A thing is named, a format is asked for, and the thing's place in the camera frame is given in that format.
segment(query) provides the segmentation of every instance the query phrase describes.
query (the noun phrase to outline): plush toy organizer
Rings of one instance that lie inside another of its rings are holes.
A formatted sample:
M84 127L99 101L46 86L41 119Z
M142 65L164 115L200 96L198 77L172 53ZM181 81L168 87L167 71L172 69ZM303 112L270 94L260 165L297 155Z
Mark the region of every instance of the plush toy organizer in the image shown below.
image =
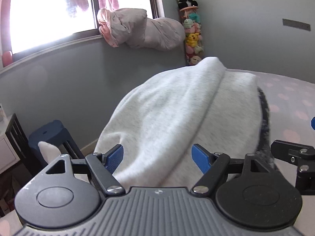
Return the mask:
M181 23L185 28L185 52L189 65L196 65L204 58L201 24L197 9L197 6L189 6L179 10Z

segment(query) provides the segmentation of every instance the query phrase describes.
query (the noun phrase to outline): white blanket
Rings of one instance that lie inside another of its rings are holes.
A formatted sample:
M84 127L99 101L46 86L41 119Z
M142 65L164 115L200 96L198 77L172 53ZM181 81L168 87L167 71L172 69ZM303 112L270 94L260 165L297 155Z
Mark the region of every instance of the white blanket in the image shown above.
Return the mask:
M109 11L102 8L97 13L100 33L109 45L127 43L131 48L154 48L169 51L182 45L184 27L171 18L150 19L144 9L123 8Z
M128 93L101 133L95 152L120 143L115 178L130 186L186 186L202 176L191 158L201 144L211 153L244 158L259 141L256 78L227 72L216 57L159 73Z

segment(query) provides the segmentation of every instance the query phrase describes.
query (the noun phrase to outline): logo on robot base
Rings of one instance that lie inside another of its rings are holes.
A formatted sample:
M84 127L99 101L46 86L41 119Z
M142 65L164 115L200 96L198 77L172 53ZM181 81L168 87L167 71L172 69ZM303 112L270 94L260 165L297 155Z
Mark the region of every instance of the logo on robot base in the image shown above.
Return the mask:
M163 193L163 191L162 191L161 189L155 190L154 192L155 192L157 195L160 195L160 194Z

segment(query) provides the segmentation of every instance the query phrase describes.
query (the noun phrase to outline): ribbed gray surface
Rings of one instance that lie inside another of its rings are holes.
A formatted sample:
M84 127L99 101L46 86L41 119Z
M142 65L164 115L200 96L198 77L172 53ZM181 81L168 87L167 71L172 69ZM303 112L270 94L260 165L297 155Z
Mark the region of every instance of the ribbed gray surface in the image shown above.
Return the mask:
M72 229L43 232L26 227L19 236L301 236L294 228L253 232L229 223L212 201L185 188L134 187L109 198L91 220Z

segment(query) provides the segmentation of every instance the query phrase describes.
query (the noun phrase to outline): baseboard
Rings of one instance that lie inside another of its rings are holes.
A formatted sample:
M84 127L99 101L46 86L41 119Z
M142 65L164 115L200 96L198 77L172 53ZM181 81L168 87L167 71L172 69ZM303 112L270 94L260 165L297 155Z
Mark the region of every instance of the baseboard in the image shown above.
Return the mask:
M95 149L97 140L98 140L98 139L95 139L93 142L91 142L91 143L89 143L88 145L84 146L84 147L81 149L81 153L82 153L84 156L87 156L88 154L91 154L92 152L94 152L94 149Z

